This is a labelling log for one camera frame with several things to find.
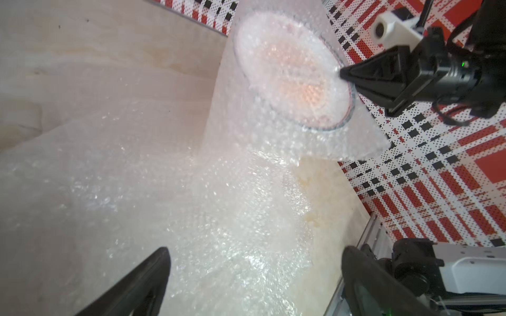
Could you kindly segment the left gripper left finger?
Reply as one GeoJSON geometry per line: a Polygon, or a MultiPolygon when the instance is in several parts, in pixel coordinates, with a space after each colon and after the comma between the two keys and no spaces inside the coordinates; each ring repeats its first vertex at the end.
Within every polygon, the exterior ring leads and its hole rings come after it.
{"type": "Polygon", "coordinates": [[[160,247],[79,315],[159,314],[171,271],[168,248],[160,247]]]}

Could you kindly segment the bubble wrap sheet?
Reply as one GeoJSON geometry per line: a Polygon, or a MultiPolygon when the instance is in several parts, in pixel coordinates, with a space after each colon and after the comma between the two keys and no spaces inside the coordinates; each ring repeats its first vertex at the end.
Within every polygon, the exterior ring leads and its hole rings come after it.
{"type": "Polygon", "coordinates": [[[202,150],[363,161],[390,141],[353,84],[321,1],[241,1],[202,150]]]}
{"type": "Polygon", "coordinates": [[[1,314],[74,315],[160,247],[162,315],[300,315],[296,168],[200,151],[203,118],[95,114],[1,154],[1,314]]]}

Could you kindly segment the pink plate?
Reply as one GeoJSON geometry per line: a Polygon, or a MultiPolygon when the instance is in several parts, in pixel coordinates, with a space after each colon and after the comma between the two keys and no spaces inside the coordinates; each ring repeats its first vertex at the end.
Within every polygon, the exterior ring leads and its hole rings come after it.
{"type": "Polygon", "coordinates": [[[282,12],[257,11],[237,30],[235,54],[250,88],[267,106],[304,127],[333,130],[354,107],[343,64],[308,26],[282,12]]]}

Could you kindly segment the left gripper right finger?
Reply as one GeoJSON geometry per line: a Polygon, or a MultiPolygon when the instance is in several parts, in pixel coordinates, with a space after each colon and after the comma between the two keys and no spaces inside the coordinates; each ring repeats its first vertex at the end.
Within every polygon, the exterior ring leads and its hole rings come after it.
{"type": "Polygon", "coordinates": [[[435,315],[375,260],[354,246],[341,258],[345,298],[353,315],[435,315]]]}

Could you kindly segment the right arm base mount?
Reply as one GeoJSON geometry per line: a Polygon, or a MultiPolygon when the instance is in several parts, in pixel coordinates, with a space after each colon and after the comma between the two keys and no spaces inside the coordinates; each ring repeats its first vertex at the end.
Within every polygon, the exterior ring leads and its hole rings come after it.
{"type": "Polygon", "coordinates": [[[505,249],[406,238],[390,258],[358,248],[435,315],[505,314],[505,249]]]}

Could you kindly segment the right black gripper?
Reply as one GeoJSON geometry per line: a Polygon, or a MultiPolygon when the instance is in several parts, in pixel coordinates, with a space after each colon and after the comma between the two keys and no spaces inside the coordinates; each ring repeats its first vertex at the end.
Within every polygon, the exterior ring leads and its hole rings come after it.
{"type": "Polygon", "coordinates": [[[449,36],[400,8],[380,14],[372,38],[384,50],[340,71],[359,93],[398,117],[416,101],[429,102],[443,119],[468,110],[492,118],[505,102],[505,2],[483,1],[449,36]]]}

